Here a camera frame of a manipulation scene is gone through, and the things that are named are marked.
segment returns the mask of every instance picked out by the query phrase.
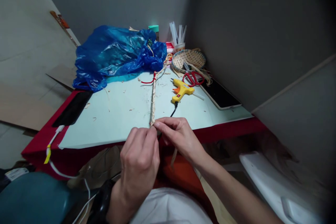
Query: red string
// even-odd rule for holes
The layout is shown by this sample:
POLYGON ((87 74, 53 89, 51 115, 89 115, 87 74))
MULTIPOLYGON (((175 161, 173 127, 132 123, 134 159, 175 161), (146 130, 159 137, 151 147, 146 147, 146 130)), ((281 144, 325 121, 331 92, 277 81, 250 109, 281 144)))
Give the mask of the red string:
POLYGON ((141 82, 141 83, 143 83, 143 84, 151 84, 154 80, 155 80, 155 73, 154 73, 153 80, 151 82, 141 82))

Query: white plastic container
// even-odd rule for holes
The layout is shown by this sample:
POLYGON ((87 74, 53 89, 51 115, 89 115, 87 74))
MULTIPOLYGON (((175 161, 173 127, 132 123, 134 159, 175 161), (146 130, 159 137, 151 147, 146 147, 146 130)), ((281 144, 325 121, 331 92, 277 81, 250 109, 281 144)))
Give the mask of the white plastic container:
POLYGON ((175 48, 175 52, 179 52, 181 50, 184 50, 186 48, 186 45, 185 43, 177 44, 177 45, 174 45, 174 48, 175 48))

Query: black phone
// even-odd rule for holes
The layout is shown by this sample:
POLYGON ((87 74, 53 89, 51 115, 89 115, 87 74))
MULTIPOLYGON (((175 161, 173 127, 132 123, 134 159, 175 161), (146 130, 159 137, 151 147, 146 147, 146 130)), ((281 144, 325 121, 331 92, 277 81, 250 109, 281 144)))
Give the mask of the black phone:
POLYGON ((92 94, 92 91, 84 91, 76 94, 62 114, 53 123, 52 127, 58 127, 60 125, 69 126, 75 124, 92 94))
POLYGON ((239 107, 242 105, 240 101, 238 101, 232 94, 230 94, 229 91, 227 91, 214 79, 212 79, 210 86, 207 86, 207 82, 205 81, 201 85, 201 88, 220 110, 239 107))

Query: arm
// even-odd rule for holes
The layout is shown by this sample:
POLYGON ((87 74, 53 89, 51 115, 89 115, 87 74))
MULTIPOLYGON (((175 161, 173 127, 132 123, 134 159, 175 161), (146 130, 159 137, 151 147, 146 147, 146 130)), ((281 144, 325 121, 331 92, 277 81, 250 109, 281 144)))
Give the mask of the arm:
POLYGON ((185 118, 164 117, 154 126, 196 167, 237 223, 282 223, 255 195, 203 149, 185 118))
POLYGON ((128 223, 153 188, 160 164, 154 127, 133 128, 120 152, 121 178, 111 192, 106 220, 128 223))

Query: scissors handle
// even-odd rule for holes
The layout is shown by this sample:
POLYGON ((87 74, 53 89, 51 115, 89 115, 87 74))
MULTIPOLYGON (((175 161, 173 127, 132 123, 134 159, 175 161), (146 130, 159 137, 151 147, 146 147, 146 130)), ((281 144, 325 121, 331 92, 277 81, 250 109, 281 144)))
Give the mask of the scissors handle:
POLYGON ((183 76, 183 79, 182 79, 183 82, 184 82, 184 78, 185 78, 185 76, 187 76, 188 81, 191 83, 190 85, 188 85, 189 87, 194 87, 194 86, 196 86, 196 85, 201 85, 201 84, 203 84, 203 82, 204 82, 204 77, 203 77, 201 74, 199 74, 198 72, 195 72, 195 71, 193 71, 193 72, 187 72, 187 73, 183 76), (197 81, 197 77, 196 77, 196 75, 198 75, 198 76, 200 76, 200 77, 202 78, 202 80, 201 80, 200 82, 197 81))

